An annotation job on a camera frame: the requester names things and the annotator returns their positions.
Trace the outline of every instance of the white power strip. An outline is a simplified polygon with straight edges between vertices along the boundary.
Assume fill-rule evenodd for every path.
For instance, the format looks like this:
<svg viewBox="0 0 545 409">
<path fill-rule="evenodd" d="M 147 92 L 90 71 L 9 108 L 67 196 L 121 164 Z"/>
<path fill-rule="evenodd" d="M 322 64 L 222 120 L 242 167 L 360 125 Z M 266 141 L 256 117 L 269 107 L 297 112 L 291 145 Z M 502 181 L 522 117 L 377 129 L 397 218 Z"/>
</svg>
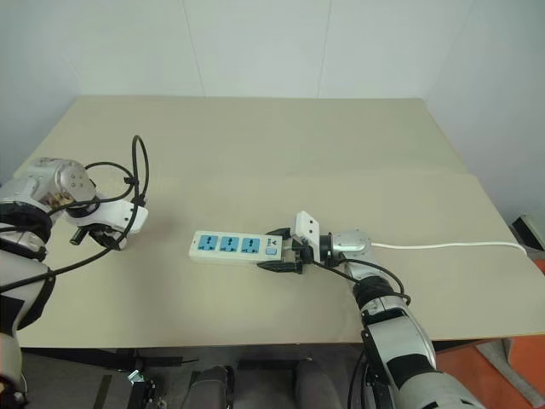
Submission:
<svg viewBox="0 0 545 409">
<path fill-rule="evenodd" d="M 256 264 L 282 259 L 282 236 L 197 231 L 189 257 L 195 262 Z"/>
</svg>

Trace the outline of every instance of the black cable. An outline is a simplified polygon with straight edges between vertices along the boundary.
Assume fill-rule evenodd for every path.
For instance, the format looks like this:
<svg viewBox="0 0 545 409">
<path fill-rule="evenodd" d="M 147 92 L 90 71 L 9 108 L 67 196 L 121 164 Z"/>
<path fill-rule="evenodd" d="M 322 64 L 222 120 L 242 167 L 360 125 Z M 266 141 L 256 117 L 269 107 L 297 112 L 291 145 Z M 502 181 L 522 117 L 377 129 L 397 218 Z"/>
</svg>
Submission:
<svg viewBox="0 0 545 409">
<path fill-rule="evenodd" d="M 7 233 L 7 232 L 31 232 L 35 228 L 39 228 L 39 226 L 36 224 L 34 226 L 13 226 L 11 228 L 0 228 L 0 233 Z"/>
<path fill-rule="evenodd" d="M 361 349 L 361 354 L 359 354 L 358 361 L 356 362 L 356 366 L 354 367 L 354 370 L 352 371 L 352 378 L 350 379 L 350 385 L 348 386 L 348 402 L 347 402 L 347 409 L 352 408 L 352 395 L 354 391 L 354 382 L 356 381 L 356 374 L 358 373 L 359 366 L 361 365 L 361 361 L 364 358 L 364 352 L 365 349 Z"/>
<path fill-rule="evenodd" d="M 350 258 L 350 259 L 344 259 L 343 262 L 360 262 L 360 260 L 354 261 L 353 259 Z M 323 268 L 323 269 L 325 269 L 325 270 L 331 271 L 332 273 L 335 273 L 335 274 L 341 276 L 343 279 L 347 279 L 347 280 L 352 281 L 353 283 L 356 283 L 356 284 L 361 284 L 359 279 L 355 279 L 355 278 L 354 278 L 353 276 L 351 276 L 351 275 L 344 274 L 342 271 L 339 271 L 339 270 L 337 270 L 336 268 L 328 267 L 328 266 L 322 264 L 321 262 L 315 262 L 315 261 L 313 261 L 313 264 L 314 264 L 315 266 L 318 266 L 318 267 Z M 407 295 L 407 294 L 405 294 L 405 293 L 403 293 L 403 292 L 395 292 L 395 291 L 393 291 L 390 295 L 401 297 L 401 298 L 403 298 L 403 299 L 405 300 L 405 302 L 406 302 L 407 305 L 410 304 L 410 301 L 411 301 L 410 296 Z"/>
<path fill-rule="evenodd" d="M 133 176 L 133 179 L 135 181 L 134 186 L 133 186 L 133 188 L 135 190 L 134 205 L 133 205 L 132 215 L 130 216 L 129 223 L 127 223 L 127 227 L 123 230 L 121 235 L 116 240 L 117 244 L 121 243 L 121 241 L 123 241 L 123 239 L 125 239 L 127 237 L 127 235 L 129 234 L 130 229 L 133 227 L 133 224 L 135 224 L 136 214 L 138 213 L 138 201 L 137 201 L 137 199 L 140 197 L 140 195 L 139 195 L 139 186 L 138 186 L 140 181 L 138 179 L 138 162 L 137 162 L 137 159 L 136 159 L 136 142 L 137 141 L 140 142 L 141 147 L 144 146 L 144 142 L 142 141 L 142 139 L 138 135 L 135 135 L 133 137 L 133 141 L 132 141 L 132 144 L 131 144 L 131 156 L 132 156 L 132 160 L 133 160 L 133 175 L 132 176 Z M 50 271 L 50 273 L 54 274 L 54 276 L 56 276 L 56 275 L 59 275 L 59 274 L 66 273 L 68 271 L 72 271 L 72 270 L 74 270 L 76 268 L 80 268 L 80 267 L 82 267 L 82 266 L 84 266 L 86 264 L 89 264 L 90 262 L 94 262 L 95 260 L 98 260 L 99 258 L 101 258 L 101 257 L 105 256 L 106 254 L 108 254 L 110 251 L 112 251 L 112 249 L 104 249 L 103 251 L 100 251 L 100 252 L 96 253 L 94 256 L 86 258 L 85 260 L 82 260 L 81 262 L 75 262 L 74 264 L 70 264 L 69 266 L 66 266 L 66 267 L 63 267 L 63 268 L 57 268 L 56 270 Z"/>
<path fill-rule="evenodd" d="M 331 271 L 332 273 L 335 273 L 337 275 L 340 275 L 343 279 L 347 279 L 349 281 L 352 281 L 353 283 L 359 284 L 359 280 L 355 279 L 352 275 L 344 274 L 342 271 L 337 270 L 336 268 L 328 267 L 321 262 L 315 262 L 313 261 L 313 264 L 315 266 L 321 267 L 325 270 Z"/>
<path fill-rule="evenodd" d="M 369 371 L 369 362 L 365 364 L 365 369 L 361 377 L 361 383 L 359 384 L 359 398 L 361 401 L 361 407 L 365 405 L 365 386 L 367 385 L 367 372 Z"/>
<path fill-rule="evenodd" d="M 134 183 L 131 183 L 131 186 L 130 186 L 130 190 L 133 190 L 133 188 L 135 190 L 134 206 L 133 206 L 133 209 L 132 209 L 132 215 L 130 217 L 130 220 L 127 223 L 127 227 L 123 230 L 121 235 L 116 240 L 117 244 L 121 243 L 121 241 L 123 239 L 125 239 L 127 237 L 127 235 L 129 234 L 130 229 L 132 228 L 133 224 L 135 223 L 136 214 L 138 212 L 138 198 L 142 198 L 142 199 L 144 198 L 143 194 L 140 196 L 139 187 L 138 187 L 139 181 L 138 181 L 138 164 L 137 164 L 137 161 L 136 161 L 136 142 L 139 142 L 141 147 L 144 147 L 143 140 L 139 136 L 135 135 L 135 137 L 133 137 L 133 141 L 132 141 L 132 145 L 131 145 L 131 151 L 132 151 L 131 153 L 132 153 L 132 159 L 133 159 L 133 175 L 132 176 L 134 178 L 134 180 L 133 180 Z M 147 173 L 148 168 L 149 168 L 149 165 L 148 165 L 148 162 L 146 161 L 146 173 Z M 67 273 L 67 272 L 72 271 L 72 270 L 74 270 L 76 268 L 80 268 L 80 267 L 82 267 L 82 266 L 84 266 L 86 264 L 94 262 L 95 260 L 98 260 L 99 258 L 105 256 L 110 251 L 112 251 L 112 249 L 104 249 L 103 251 L 100 251 L 100 252 L 96 253 L 95 255 L 82 260 L 81 262 L 75 262 L 75 263 L 73 263 L 71 265 L 68 265 L 66 267 L 63 267 L 63 268 L 58 268 L 56 270 L 49 270 L 47 273 L 44 273 L 44 274 L 39 274 L 39 275 L 36 275 L 34 277 L 29 277 L 28 279 L 22 279 L 22 280 L 15 281 L 15 282 L 7 284 L 7 285 L 3 285 L 3 286 L 0 287 L 0 293 L 5 292 L 5 291 L 9 291 L 9 290 L 13 290 L 14 288 L 18 288 L 18 287 L 21 287 L 23 285 L 35 283 L 35 282 L 41 281 L 43 279 L 53 279 L 53 277 L 56 277 L 57 275 Z"/>
<path fill-rule="evenodd" d="M 146 150 L 146 146 L 144 145 L 144 141 L 142 140 L 142 138 L 140 138 L 139 135 L 135 135 L 135 138 L 133 138 L 133 163 L 136 162 L 135 143 L 137 141 L 140 144 L 142 156 L 144 157 L 144 169 L 146 171 L 146 177 L 144 178 L 144 187 L 142 188 L 142 194 L 141 194 L 142 198 L 144 198 L 147 193 L 147 186 L 149 185 L 149 182 L 150 182 L 150 161 L 149 161 L 149 158 L 147 157 L 147 150 Z"/>
<path fill-rule="evenodd" d="M 120 194 L 119 196 L 115 196 L 113 198 L 108 198 L 108 199 L 92 199 L 92 200 L 83 200 L 81 202 L 71 202 L 71 203 L 64 204 L 64 205 L 59 206 L 59 207 L 55 207 L 54 209 L 48 211 L 47 216 L 51 217 L 55 213 L 57 213 L 57 212 L 59 212 L 61 210 L 69 209 L 71 207 L 80 207 L 80 206 L 86 206 L 86 205 L 96 205 L 96 204 L 100 204 L 100 203 L 117 202 L 118 200 L 125 199 L 127 196 L 130 195 L 130 193 L 133 190 L 133 185 L 134 184 L 135 184 L 135 181 L 130 181 L 129 182 L 129 188 L 127 190 L 125 190 L 122 194 Z"/>
<path fill-rule="evenodd" d="M 130 171 L 127 168 L 125 168 L 121 164 L 116 164 L 115 162 L 107 162 L 107 161 L 94 162 L 92 164 L 85 165 L 85 169 L 95 168 L 96 166 L 112 166 L 114 168 L 118 168 L 122 170 L 123 172 L 125 172 L 125 175 L 127 175 L 129 178 L 131 179 L 133 178 L 133 174 L 130 173 Z"/>
<path fill-rule="evenodd" d="M 355 262 L 356 264 L 363 264 L 364 266 L 373 267 L 373 268 L 376 268 L 377 270 L 381 270 L 383 273 L 386 273 L 390 277 L 392 277 L 392 279 L 396 283 L 398 283 L 398 285 L 399 285 L 399 292 L 401 294 L 405 294 L 405 288 L 404 288 L 403 283 L 401 282 L 401 280 L 398 278 L 397 275 L 392 273 L 387 268 L 385 268 L 383 266 L 379 266 L 378 264 L 374 264 L 373 262 L 364 262 L 363 260 L 358 260 L 358 259 L 355 259 L 355 258 L 344 258 L 344 259 L 342 259 L 341 262 Z"/>
</svg>

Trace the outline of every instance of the table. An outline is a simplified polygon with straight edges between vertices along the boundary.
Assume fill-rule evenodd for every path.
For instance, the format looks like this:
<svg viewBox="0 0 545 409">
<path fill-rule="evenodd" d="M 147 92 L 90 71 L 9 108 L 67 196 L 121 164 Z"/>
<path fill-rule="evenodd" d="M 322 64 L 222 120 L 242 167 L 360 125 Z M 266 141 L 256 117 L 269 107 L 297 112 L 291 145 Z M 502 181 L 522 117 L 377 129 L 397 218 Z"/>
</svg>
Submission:
<svg viewBox="0 0 545 409">
<path fill-rule="evenodd" d="M 57 280 L 24 347 L 142 348 L 358 343 L 349 283 L 191 262 L 196 230 L 265 233 L 299 210 L 324 232 L 360 228 L 397 245 L 514 241 L 421 100 L 80 97 L 29 158 L 151 160 L 143 231 L 128 247 Z M 106 194 L 116 170 L 93 169 Z M 99 250 L 59 221 L 46 259 L 58 268 Z M 434 340 L 544 332 L 545 279 L 508 247 L 376 249 L 405 283 Z"/>
</svg>

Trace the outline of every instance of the white robotic arm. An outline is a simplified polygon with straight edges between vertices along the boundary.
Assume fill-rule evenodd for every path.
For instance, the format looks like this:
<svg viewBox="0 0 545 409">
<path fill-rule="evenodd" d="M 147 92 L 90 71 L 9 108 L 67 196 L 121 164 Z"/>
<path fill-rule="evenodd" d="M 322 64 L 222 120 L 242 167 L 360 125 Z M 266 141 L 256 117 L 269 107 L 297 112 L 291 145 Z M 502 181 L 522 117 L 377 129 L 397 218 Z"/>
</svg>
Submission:
<svg viewBox="0 0 545 409">
<path fill-rule="evenodd" d="M 355 283 L 369 368 L 362 381 L 365 409 L 484 409 L 461 383 L 437 370 L 432 342 L 409 310 L 410 297 L 401 281 L 378 265 L 367 235 L 359 230 L 320 235 L 318 221 L 305 211 L 291 228 L 270 233 L 293 239 L 295 261 L 263 262 L 260 267 L 301 273 L 309 263 L 343 275 L 334 269 L 343 264 L 343 276 Z M 399 292 L 388 277 L 397 281 Z"/>
<path fill-rule="evenodd" d="M 137 173 L 137 141 L 145 154 L 147 173 L 147 155 L 140 137 L 133 140 L 134 170 Z M 147 210 L 138 194 L 138 175 L 125 171 L 129 176 L 125 181 L 130 185 L 125 196 L 134 189 L 134 203 L 120 197 L 103 199 L 86 169 L 69 159 L 39 158 L 22 175 L 0 187 L 0 381 L 6 406 L 10 400 L 13 405 L 25 401 L 16 332 L 40 317 L 55 276 L 110 250 L 121 250 L 126 236 L 138 233 L 146 221 Z M 105 249 L 95 258 L 51 271 L 42 263 L 47 253 L 45 245 L 63 213 L 77 226 L 71 243 L 78 245 L 89 234 Z"/>
</svg>

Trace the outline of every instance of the wire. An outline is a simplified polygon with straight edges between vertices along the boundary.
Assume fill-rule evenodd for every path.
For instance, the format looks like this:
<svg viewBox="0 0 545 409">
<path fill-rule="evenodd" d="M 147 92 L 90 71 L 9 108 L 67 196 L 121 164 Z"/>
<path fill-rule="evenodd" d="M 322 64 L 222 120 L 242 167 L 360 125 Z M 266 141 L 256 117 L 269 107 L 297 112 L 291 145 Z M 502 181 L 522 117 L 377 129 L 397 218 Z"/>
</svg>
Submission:
<svg viewBox="0 0 545 409">
<path fill-rule="evenodd" d="M 353 259 L 345 259 L 345 260 L 343 260 L 342 262 L 354 262 L 354 260 L 353 260 Z M 313 264 L 314 264 L 315 266 L 318 266 L 318 267 L 320 267 L 320 268 L 323 268 L 324 270 L 331 271 L 332 273 L 335 273 L 335 274 L 341 276 L 343 279 L 347 279 L 347 280 L 352 281 L 353 283 L 356 283 L 356 284 L 361 284 L 361 281 L 360 281 L 359 279 L 355 279 L 353 276 L 348 275 L 348 274 L 345 274 L 345 273 L 343 273 L 342 271 L 337 270 L 336 268 L 328 267 L 328 266 L 322 264 L 321 262 L 315 262 L 315 261 L 313 261 Z M 399 280 L 398 277 L 395 276 L 391 271 L 388 271 L 388 272 L 389 272 L 393 277 L 395 277 L 396 280 Z M 398 296 L 398 297 L 403 298 L 403 299 L 406 301 L 407 305 L 409 305 L 412 299 L 410 298 L 409 295 L 407 295 L 407 294 L 404 293 L 403 283 L 401 283 L 400 288 L 403 290 L 402 292 L 395 292 L 395 291 L 393 291 L 393 292 L 390 293 L 390 295 L 391 295 L 391 296 Z"/>
<path fill-rule="evenodd" d="M 20 377 L 23 379 L 23 383 L 25 384 L 25 395 L 26 395 L 26 394 L 28 394 L 28 383 L 26 383 L 25 374 L 23 372 L 21 372 Z"/>
<path fill-rule="evenodd" d="M 358 373 L 359 366 L 361 365 L 361 361 L 364 358 L 364 352 L 365 349 L 361 349 L 361 354 L 359 354 L 358 361 L 356 362 L 356 365 L 354 366 L 354 370 L 352 371 L 352 377 L 350 379 L 350 385 L 348 386 L 348 402 L 347 402 L 347 409 L 352 408 L 352 395 L 354 392 L 354 382 L 356 381 L 356 374 Z"/>
<path fill-rule="evenodd" d="M 57 213 L 57 212 L 59 212 L 61 210 L 69 209 L 71 207 L 80 207 L 80 206 L 86 206 L 86 205 L 97 205 L 97 204 L 100 204 L 100 203 L 117 202 L 118 200 L 125 199 L 127 196 L 129 196 L 130 192 L 132 192 L 132 190 L 133 190 L 133 186 L 134 186 L 134 182 L 131 181 L 129 183 L 129 188 L 127 190 L 125 190 L 125 192 L 123 192 L 119 196 L 115 196 L 113 198 L 92 199 L 92 200 L 84 200 L 84 201 L 81 201 L 81 202 L 71 202 L 71 203 L 64 204 L 64 205 L 59 206 L 59 207 L 55 207 L 54 209 L 50 210 L 47 213 L 47 216 L 51 217 L 55 213 Z"/>
<path fill-rule="evenodd" d="M 341 262 L 355 262 L 356 264 L 363 264 L 364 266 L 373 267 L 373 268 L 376 268 L 377 270 L 381 270 L 383 273 L 386 273 L 387 275 L 392 277 L 392 279 L 399 286 L 399 292 L 401 294 L 405 294 L 405 287 L 403 286 L 403 283 L 401 282 L 401 280 L 398 278 L 397 275 L 392 273 L 387 268 L 385 268 L 383 266 L 379 266 L 378 264 L 374 264 L 373 262 L 364 262 L 363 260 L 358 260 L 358 259 L 355 259 L 355 258 L 344 258 L 344 259 L 341 260 Z"/>
<path fill-rule="evenodd" d="M 107 162 L 107 161 L 102 161 L 102 162 L 94 162 L 92 164 L 88 164 L 85 166 L 85 169 L 91 169 L 91 168 L 95 168 L 96 166 L 112 166 L 114 168 L 118 168 L 120 170 L 122 170 L 123 172 L 125 172 L 125 174 L 130 177 L 132 179 L 133 177 L 133 174 L 130 173 L 130 171 L 125 168 L 124 166 L 122 166 L 121 164 L 116 164 L 115 162 Z"/>
<path fill-rule="evenodd" d="M 125 199 L 127 196 L 129 196 L 130 193 L 133 190 L 133 186 L 138 182 L 133 177 L 133 174 L 130 173 L 130 171 L 127 168 L 125 168 L 121 164 L 116 164 L 115 162 L 107 162 L 107 161 L 94 162 L 92 164 L 88 164 L 87 166 L 85 166 L 85 169 L 91 169 L 91 168 L 94 168 L 96 166 L 112 166 L 114 168 L 118 168 L 118 169 L 122 170 L 123 172 L 125 172 L 125 175 L 127 175 L 127 177 L 128 177 L 128 179 L 125 179 L 125 181 L 129 184 L 129 187 L 127 188 L 127 190 L 125 192 L 121 193 L 120 195 L 115 196 L 113 198 L 91 199 L 91 200 L 84 200 L 84 201 L 81 201 L 81 202 L 71 202 L 71 203 L 68 203 L 68 204 L 64 204 L 62 206 L 59 206 L 59 207 L 56 207 L 56 208 L 50 210 L 47 213 L 47 216 L 51 217 L 55 213 L 57 213 L 57 212 L 59 212 L 61 210 L 70 209 L 71 207 L 81 207 L 81 206 L 85 206 L 85 205 L 98 205 L 100 203 L 117 202 L 118 200 Z"/>
<path fill-rule="evenodd" d="M 347 279 L 349 281 L 352 281 L 353 283 L 356 283 L 356 284 L 359 284 L 359 280 L 358 279 L 355 279 L 353 276 L 351 275 L 348 275 L 348 274 L 344 274 L 342 271 L 339 271 L 337 270 L 336 268 L 332 268 L 332 267 L 328 267 L 324 264 L 322 264 L 321 262 L 315 262 L 313 261 L 313 264 L 315 266 L 318 266 L 318 267 L 321 267 L 323 268 L 324 270 L 328 270 L 328 271 L 331 271 L 332 273 L 335 273 L 337 275 L 340 275 L 343 279 Z"/>
<path fill-rule="evenodd" d="M 131 183 L 131 186 L 129 188 L 130 190 L 128 190 L 129 193 L 133 189 L 135 191 L 134 206 L 132 208 L 132 215 L 131 215 L 131 217 L 129 219 L 129 222 L 127 223 L 127 226 L 122 231 L 120 236 L 116 239 L 117 244 L 121 243 L 121 241 L 124 240 L 127 237 L 127 235 L 129 234 L 130 229 L 132 228 L 133 224 L 135 223 L 136 214 L 138 213 L 139 198 L 144 199 L 144 195 L 143 194 L 140 195 L 139 186 L 138 186 L 139 181 L 138 181 L 138 163 L 137 163 L 137 160 L 136 160 L 136 148 L 137 148 L 136 142 L 139 142 L 140 146 L 144 148 L 143 140 L 138 135 L 135 135 L 133 137 L 133 141 L 132 141 L 132 145 L 131 145 L 131 153 L 132 153 L 132 159 L 133 159 L 133 175 L 132 176 L 133 176 L 134 180 L 133 180 L 133 183 Z M 145 163 L 146 163 L 146 178 L 148 179 L 149 178 L 149 176 L 148 176 L 149 161 L 145 160 Z M 91 165 L 98 166 L 98 164 L 102 164 L 102 163 L 98 162 L 97 164 L 91 164 Z M 74 202 L 74 203 L 72 203 L 70 205 L 81 205 L 84 202 Z M 18 287 L 21 287 L 23 285 L 27 285 L 27 284 L 35 283 L 35 282 L 38 282 L 38 281 L 42 281 L 43 279 L 52 280 L 57 275 L 67 273 L 67 272 L 72 271 L 72 270 L 74 270 L 76 268 L 80 268 L 80 267 L 82 267 L 82 266 L 84 266 L 86 264 L 94 262 L 95 260 L 98 260 L 99 258 L 105 256 L 110 251 L 112 251 L 112 249 L 110 249 L 110 248 L 104 249 L 103 251 L 100 251 L 100 252 L 96 253 L 95 255 L 82 260 L 81 262 L 75 262 L 75 263 L 73 263 L 71 265 L 68 265 L 66 267 L 63 267 L 63 268 L 58 268 L 56 270 L 49 270 L 47 273 L 44 273 L 44 274 L 39 274 L 39 275 L 36 275 L 36 276 L 33 276 L 33 277 L 29 277 L 27 279 L 22 279 L 22 280 L 15 281 L 15 282 L 7 284 L 7 285 L 3 285 L 3 286 L 0 287 L 0 293 L 5 292 L 5 291 L 13 290 L 14 288 L 18 288 Z"/>
<path fill-rule="evenodd" d="M 510 241 L 475 241 L 468 243 L 440 243 L 436 245 L 386 245 L 384 243 L 371 243 L 375 247 L 381 247 L 384 249 L 395 249 L 395 250 L 427 250 L 427 249 L 441 249 L 443 247 L 471 247 L 471 246 L 481 246 L 481 245 L 505 245 L 508 247 L 514 247 L 523 251 L 526 255 L 526 249 L 524 246 L 518 243 L 512 243 Z"/>
<path fill-rule="evenodd" d="M 0 233 L 7 233 L 7 232 L 31 232 L 35 228 L 39 228 L 39 226 L 36 224 L 34 226 L 13 226 L 11 228 L 0 228 Z"/>
<path fill-rule="evenodd" d="M 359 385 L 359 398 L 361 401 L 361 406 L 365 405 L 365 386 L 367 385 L 367 372 L 369 371 L 369 363 L 365 365 L 364 374 L 361 377 L 361 383 Z"/>
</svg>

